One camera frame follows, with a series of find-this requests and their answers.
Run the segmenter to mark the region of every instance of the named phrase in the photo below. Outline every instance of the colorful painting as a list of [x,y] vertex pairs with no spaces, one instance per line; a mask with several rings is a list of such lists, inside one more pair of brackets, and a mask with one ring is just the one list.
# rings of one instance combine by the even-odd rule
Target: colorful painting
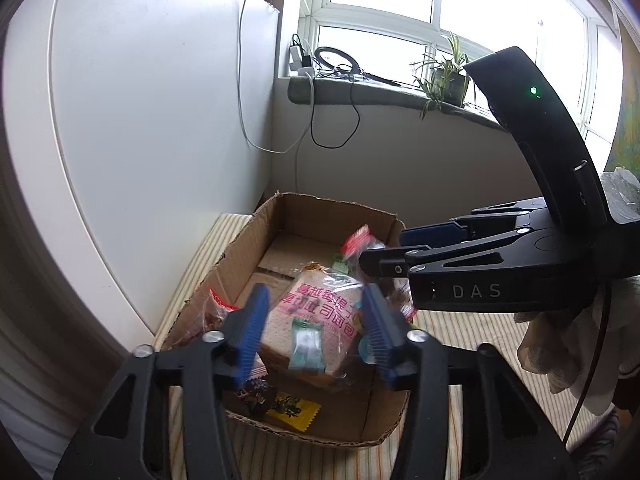
[[640,52],[624,27],[622,39],[622,104],[616,136],[605,171],[621,166],[640,178]]

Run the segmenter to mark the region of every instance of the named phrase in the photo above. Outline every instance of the potted plant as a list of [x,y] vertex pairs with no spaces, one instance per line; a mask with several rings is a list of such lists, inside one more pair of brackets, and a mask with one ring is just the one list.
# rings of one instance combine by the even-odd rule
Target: potted plant
[[464,70],[464,64],[469,62],[466,53],[460,50],[460,38],[451,34],[447,38],[451,47],[452,57],[438,60],[428,56],[424,61],[411,63],[416,68],[428,67],[427,78],[415,77],[416,82],[427,96],[427,102],[422,109],[423,118],[428,110],[441,109],[442,103],[462,107],[469,86],[469,76],[460,72]]

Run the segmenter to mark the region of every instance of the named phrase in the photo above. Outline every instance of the white das lettering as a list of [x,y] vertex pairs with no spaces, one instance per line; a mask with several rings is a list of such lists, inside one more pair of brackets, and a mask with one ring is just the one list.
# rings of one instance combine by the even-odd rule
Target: white das lettering
[[[461,285],[453,285],[453,297],[454,298],[463,298],[465,295],[465,289],[462,288]],[[471,290],[472,298],[484,298],[482,292],[480,291],[480,287],[477,285],[473,286]],[[500,298],[500,283],[492,283],[489,286],[489,297],[490,298]]]

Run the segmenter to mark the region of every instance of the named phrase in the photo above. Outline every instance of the striped bed sheet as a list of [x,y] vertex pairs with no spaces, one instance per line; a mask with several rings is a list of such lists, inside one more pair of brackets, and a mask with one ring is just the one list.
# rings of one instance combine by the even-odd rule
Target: striped bed sheet
[[[161,347],[184,302],[189,299],[207,271],[222,256],[226,246],[250,218],[246,215],[224,214],[217,219],[172,297],[156,334],[156,348]],[[482,342],[493,344],[516,370],[556,431],[559,434],[564,433],[576,400],[569,391],[551,394],[544,376],[521,370],[516,350],[526,332],[526,323],[514,323],[511,314],[468,314],[428,310],[419,311],[415,323],[447,345],[475,349]],[[458,386],[450,386],[449,391],[449,453],[446,479],[456,480],[460,472],[462,446],[462,391]],[[180,388],[172,388],[170,393],[173,480],[187,478],[182,455],[180,393]],[[601,417],[582,410],[572,431],[569,448],[579,444],[590,434],[600,419]],[[403,423],[401,421],[398,428],[379,446],[345,449],[315,446],[268,434],[230,418],[227,421],[243,480],[388,480],[398,452]]]

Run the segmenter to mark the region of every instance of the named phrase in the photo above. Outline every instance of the small green snack packet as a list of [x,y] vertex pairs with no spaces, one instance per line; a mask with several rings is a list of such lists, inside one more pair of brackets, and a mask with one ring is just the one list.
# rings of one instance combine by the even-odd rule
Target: small green snack packet
[[291,344],[289,370],[324,373],[326,362],[322,354],[322,323],[311,323],[295,317],[291,322]]

